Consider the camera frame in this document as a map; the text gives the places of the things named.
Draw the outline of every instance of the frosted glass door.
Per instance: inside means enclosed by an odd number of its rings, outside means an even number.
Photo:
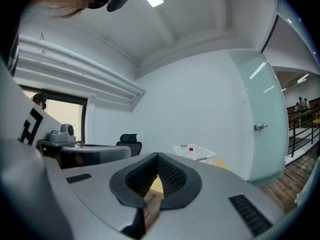
[[[279,178],[288,151],[288,116],[281,87],[261,52],[230,51],[248,93],[254,125],[254,158],[249,182],[262,185]]]

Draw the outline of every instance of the office chair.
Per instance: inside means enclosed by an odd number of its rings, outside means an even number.
[[[131,157],[138,156],[142,149],[142,143],[137,141],[137,134],[121,135],[120,141],[116,145],[129,147],[131,149]]]

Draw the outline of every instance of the wooden table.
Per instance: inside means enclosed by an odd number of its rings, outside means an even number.
[[[213,165],[228,170],[228,167],[222,158],[216,158],[213,161]],[[164,189],[163,189],[163,186],[162,186],[162,183],[161,183],[161,180],[159,177],[157,177],[155,179],[155,181],[153,182],[153,184],[150,188],[150,191],[156,195],[164,196]]]
[[[320,127],[320,119],[315,119],[315,120],[312,121],[312,123],[313,123],[314,125],[318,125],[318,126]],[[320,156],[320,134],[319,134],[318,151],[317,151],[316,154],[317,154],[318,156]]]

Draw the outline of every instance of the white basket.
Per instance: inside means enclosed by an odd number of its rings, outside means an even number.
[[[210,165],[213,165],[214,156],[216,155],[216,153],[197,144],[173,146],[173,149],[180,157],[190,158]]]

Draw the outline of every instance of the yellow object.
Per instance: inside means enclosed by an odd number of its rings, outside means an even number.
[[[217,158],[213,162],[214,166],[229,170],[225,161],[222,158]],[[162,186],[162,182],[159,176],[154,180],[153,184],[150,187],[150,191],[156,195],[164,196],[164,189]]]

